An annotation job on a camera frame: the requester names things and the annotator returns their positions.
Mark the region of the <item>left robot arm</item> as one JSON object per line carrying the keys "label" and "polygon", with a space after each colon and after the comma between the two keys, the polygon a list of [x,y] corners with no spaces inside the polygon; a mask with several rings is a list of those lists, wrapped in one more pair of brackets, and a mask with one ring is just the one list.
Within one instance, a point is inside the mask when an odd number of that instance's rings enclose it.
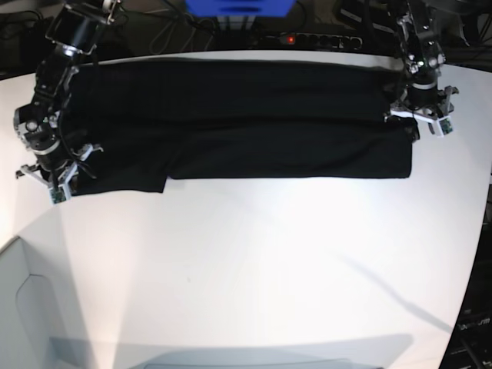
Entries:
{"label": "left robot arm", "polygon": [[403,70],[388,116],[422,121],[432,135],[443,138],[454,131],[451,97],[459,90],[438,86],[446,57],[439,43],[434,10],[422,1],[395,1],[390,15],[396,22]]}

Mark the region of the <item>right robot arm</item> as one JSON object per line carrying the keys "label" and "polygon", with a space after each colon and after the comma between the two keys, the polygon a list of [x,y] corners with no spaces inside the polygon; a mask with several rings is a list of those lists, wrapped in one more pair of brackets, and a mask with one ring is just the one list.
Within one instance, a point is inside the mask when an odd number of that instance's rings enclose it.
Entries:
{"label": "right robot arm", "polygon": [[79,72],[81,59],[96,49],[120,8],[119,1],[66,1],[46,33],[55,48],[36,70],[32,100],[15,111],[15,133],[36,157],[33,165],[21,166],[16,176],[44,185],[52,204],[71,199],[72,182],[80,171],[91,173],[85,162],[101,150],[93,144],[71,147],[62,122],[71,98],[70,83]]}

